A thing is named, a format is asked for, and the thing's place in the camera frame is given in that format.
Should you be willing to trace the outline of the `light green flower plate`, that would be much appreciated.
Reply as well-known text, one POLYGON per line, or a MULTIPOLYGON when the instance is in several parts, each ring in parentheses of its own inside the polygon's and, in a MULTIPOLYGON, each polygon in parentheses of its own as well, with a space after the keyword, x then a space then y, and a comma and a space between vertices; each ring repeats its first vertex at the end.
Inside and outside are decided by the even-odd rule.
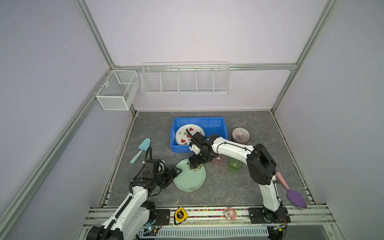
POLYGON ((174 179, 176 187, 184 192, 193 192, 199 189, 206 180, 206 169, 198 165, 196 169, 190 167, 188 159, 180 161, 176 167, 182 172, 174 179))

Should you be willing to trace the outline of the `white watermelon plate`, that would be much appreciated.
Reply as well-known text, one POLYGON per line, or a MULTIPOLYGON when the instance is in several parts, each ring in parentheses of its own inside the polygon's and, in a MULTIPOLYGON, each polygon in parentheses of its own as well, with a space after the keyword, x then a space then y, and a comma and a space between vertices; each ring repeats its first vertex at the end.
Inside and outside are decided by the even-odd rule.
POLYGON ((176 131, 175 141, 180 146, 189 145, 195 133, 205 136, 205 132, 200 126, 194 124, 183 125, 176 131))

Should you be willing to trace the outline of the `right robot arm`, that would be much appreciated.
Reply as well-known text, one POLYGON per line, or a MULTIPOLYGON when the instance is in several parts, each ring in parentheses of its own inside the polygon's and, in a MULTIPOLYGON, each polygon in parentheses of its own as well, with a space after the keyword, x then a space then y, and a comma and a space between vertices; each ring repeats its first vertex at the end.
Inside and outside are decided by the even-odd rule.
POLYGON ((219 155, 236 159, 248 166, 250 177, 259 185, 263 197, 263 207, 253 208, 250 211, 252 223, 291 222, 276 186, 277 163, 264 145, 242 145, 215 134, 205 137, 199 132, 191 134, 189 129, 186 129, 186 132, 191 137, 190 150, 194 152, 189 157, 191 169, 196 169, 219 155))

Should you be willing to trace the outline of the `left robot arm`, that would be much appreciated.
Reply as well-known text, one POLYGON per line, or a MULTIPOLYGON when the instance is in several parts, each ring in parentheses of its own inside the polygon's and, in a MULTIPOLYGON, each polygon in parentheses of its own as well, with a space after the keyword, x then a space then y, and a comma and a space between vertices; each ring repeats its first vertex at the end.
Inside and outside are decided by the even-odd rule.
POLYGON ((148 198, 159 187, 167 188, 183 172, 163 160, 153 159, 152 148, 146 151, 144 163, 138 174, 129 182, 129 193, 118 209, 100 227, 93 226, 87 240, 132 240, 139 230, 156 218, 155 203, 148 198))

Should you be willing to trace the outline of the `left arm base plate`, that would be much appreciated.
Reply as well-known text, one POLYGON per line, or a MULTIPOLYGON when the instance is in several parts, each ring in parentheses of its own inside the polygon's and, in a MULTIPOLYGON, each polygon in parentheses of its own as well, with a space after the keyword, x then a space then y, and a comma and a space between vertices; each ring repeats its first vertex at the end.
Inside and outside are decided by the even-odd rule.
POLYGON ((171 220, 170 209, 156 209, 150 212, 150 218, 145 226, 168 226, 171 220))

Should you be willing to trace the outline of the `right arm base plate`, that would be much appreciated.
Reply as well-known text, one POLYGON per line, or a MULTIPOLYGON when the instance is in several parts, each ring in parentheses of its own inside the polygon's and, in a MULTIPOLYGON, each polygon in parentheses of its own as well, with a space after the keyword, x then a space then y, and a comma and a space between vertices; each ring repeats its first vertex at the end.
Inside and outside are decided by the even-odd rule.
POLYGON ((264 207, 249 208, 249 216, 252 224, 288 224, 291 219, 288 210, 280 207, 273 212, 264 207))

